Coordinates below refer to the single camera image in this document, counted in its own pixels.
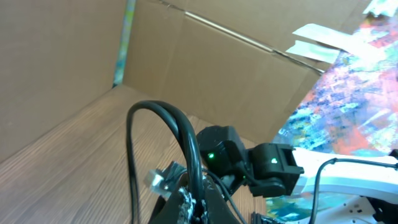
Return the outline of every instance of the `colorful painting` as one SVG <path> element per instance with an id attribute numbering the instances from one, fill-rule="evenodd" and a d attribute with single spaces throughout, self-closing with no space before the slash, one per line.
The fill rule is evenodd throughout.
<path id="1" fill-rule="evenodd" d="M 398 17 L 369 18 L 354 34 L 383 49 L 367 62 L 346 52 L 322 75 L 274 138 L 308 150 L 383 156 L 398 148 Z M 349 195 L 322 194 L 320 210 Z M 283 221 L 308 217 L 312 195 L 267 200 L 267 213 Z"/>

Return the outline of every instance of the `black cable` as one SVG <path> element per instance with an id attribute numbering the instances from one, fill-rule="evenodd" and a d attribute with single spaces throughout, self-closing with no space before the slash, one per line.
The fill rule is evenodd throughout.
<path id="1" fill-rule="evenodd" d="M 382 167 L 387 167 L 387 168 L 394 168 L 398 169 L 398 164 L 386 164 L 382 162 L 372 162 L 372 161 L 363 161 L 359 159 L 330 159 L 326 162 L 324 162 L 318 169 L 317 175 L 315 177 L 315 186 L 314 186 L 314 191 L 313 191 L 313 202 L 312 202 L 312 211 L 311 211 L 311 217 L 309 224 L 314 224 L 315 219 L 317 217 L 317 212 L 318 212 L 318 200 L 319 200 L 319 184 L 320 184 L 320 179 L 321 179 L 321 172 L 327 166 L 328 164 L 335 164 L 336 162 L 352 162 L 352 163 L 358 163 L 358 164 L 366 164 L 366 165 L 372 165 L 372 166 L 382 166 Z"/>
<path id="2" fill-rule="evenodd" d="M 239 211 L 239 209 L 237 208 L 237 206 L 235 205 L 234 201 L 232 200 L 230 194 L 228 193 L 228 190 L 226 189 L 223 181 L 214 173 L 212 173 L 211 171 L 207 170 L 207 169 L 203 169 L 203 171 L 205 171 L 215 182 L 216 184 L 218 184 L 221 187 L 221 190 L 223 191 L 224 196 L 229 200 L 232 208 L 235 211 L 235 214 L 239 217 L 240 221 L 243 224 L 248 224 L 246 222 L 246 220 L 243 218 L 241 212 Z"/>
<path id="3" fill-rule="evenodd" d="M 242 172 L 242 174 L 254 185 L 261 185 L 261 183 L 256 180 L 249 172 L 245 169 L 245 167 L 241 166 L 240 164 L 236 164 L 236 168 Z"/>
<path id="4" fill-rule="evenodd" d="M 151 101 L 166 109 L 175 119 L 179 128 L 180 140 L 183 142 L 183 152 L 187 161 L 189 176 L 189 190 L 192 197 L 198 202 L 195 205 L 196 215 L 201 215 L 205 210 L 202 200 L 205 199 L 205 187 L 203 185 L 203 175 L 201 173 L 201 157 L 195 131 L 188 118 L 178 108 L 163 101 Z"/>
<path id="5" fill-rule="evenodd" d="M 172 177 L 170 177 L 168 179 L 165 179 L 164 181 L 166 184 L 171 183 L 171 182 L 177 182 L 179 180 L 179 178 L 186 172 L 187 172 L 187 169 L 183 169 L 183 170 L 181 170 L 181 172 L 173 175 Z"/>
<path id="6" fill-rule="evenodd" d="M 131 133 L 132 133 L 132 121 L 133 121 L 133 115 L 134 113 L 139 110 L 139 109 L 147 109 L 151 110 L 154 113 L 156 113 L 162 120 L 166 123 L 166 125 L 170 128 L 170 130 L 173 132 L 174 136 L 176 137 L 178 143 L 180 144 L 181 148 L 183 151 L 188 151 L 188 158 L 190 158 L 191 154 L 195 154 L 192 151 L 197 150 L 197 148 L 190 147 L 186 148 L 187 144 L 184 144 L 182 140 L 184 141 L 187 139 L 187 141 L 192 141 L 191 139 L 188 139 L 186 137 L 186 134 L 182 134 L 181 132 L 184 132 L 186 129 L 193 129 L 192 125 L 189 123 L 189 120 L 185 115 L 180 111 L 180 113 L 177 113 L 176 111 L 179 111 L 178 109 L 174 108 L 174 114 L 177 114 L 177 116 L 172 116 L 167 109 L 163 108 L 162 106 L 158 105 L 157 103 L 160 102 L 153 102 L 153 101 L 140 101 L 136 104 L 134 104 L 128 111 L 127 113 L 127 118 L 126 118 L 126 147 L 127 147 L 127 163 L 128 163 L 128 168 L 129 168 L 129 180 L 130 180 L 130 194 L 131 194 L 131 210 L 132 210 L 132 218 L 131 222 L 134 223 L 134 212 L 137 211 L 137 220 L 138 223 L 140 223 L 139 220 L 139 191 L 138 191 L 138 183 L 137 183 L 137 174 L 136 174 L 136 167 L 134 163 L 134 153 L 133 153 L 133 144 L 132 144 L 132 138 L 131 138 Z M 168 105 L 167 103 L 162 103 L 163 106 L 167 106 L 168 109 L 172 107 L 171 105 Z"/>

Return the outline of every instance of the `cardboard wall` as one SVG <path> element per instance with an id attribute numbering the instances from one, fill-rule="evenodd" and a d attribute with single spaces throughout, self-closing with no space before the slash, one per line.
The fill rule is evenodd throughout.
<path id="1" fill-rule="evenodd" d="M 0 162 L 111 89 L 125 3 L 0 2 Z"/>
<path id="2" fill-rule="evenodd" d="M 365 7 L 360 0 L 138 0 L 124 84 L 201 119 L 233 125 L 250 140 L 270 141 L 318 74 L 185 11 L 284 52 L 300 39 L 292 32 L 308 23 L 352 33 Z"/>

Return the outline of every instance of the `white paper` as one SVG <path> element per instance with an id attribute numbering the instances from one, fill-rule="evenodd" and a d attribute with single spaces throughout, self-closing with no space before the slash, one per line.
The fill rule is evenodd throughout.
<path id="1" fill-rule="evenodd" d="M 372 62 L 386 59 L 386 55 L 382 49 L 373 47 L 352 35 L 320 25 L 307 24 L 293 32 L 293 34 L 343 49 L 353 55 L 357 55 L 362 59 Z"/>
<path id="2" fill-rule="evenodd" d="M 336 49 L 330 49 L 299 40 L 296 40 L 295 45 L 286 52 L 328 63 L 334 63 L 340 53 L 340 51 Z"/>
<path id="3" fill-rule="evenodd" d="M 398 0 L 373 0 L 363 11 L 363 14 L 372 13 L 376 17 L 380 15 L 393 17 L 398 8 Z"/>

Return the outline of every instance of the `white robot part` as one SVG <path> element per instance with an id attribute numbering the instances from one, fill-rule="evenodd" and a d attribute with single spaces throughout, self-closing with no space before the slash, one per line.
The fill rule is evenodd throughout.
<path id="1" fill-rule="evenodd" d="M 358 157 L 313 152 L 303 148 L 295 148 L 294 159 L 305 173 L 300 175 L 293 194 L 313 192 L 318 168 L 326 161 L 339 159 L 359 159 L 365 161 L 397 164 L 392 156 Z M 360 195 L 398 204 L 398 171 L 393 168 L 337 162 L 327 165 L 321 173 L 320 192 L 336 192 Z"/>
<path id="2" fill-rule="evenodd" d="M 373 218 L 375 211 L 366 197 L 355 196 L 340 206 L 318 212 L 315 224 L 382 224 Z M 310 218 L 285 224 L 307 224 Z"/>

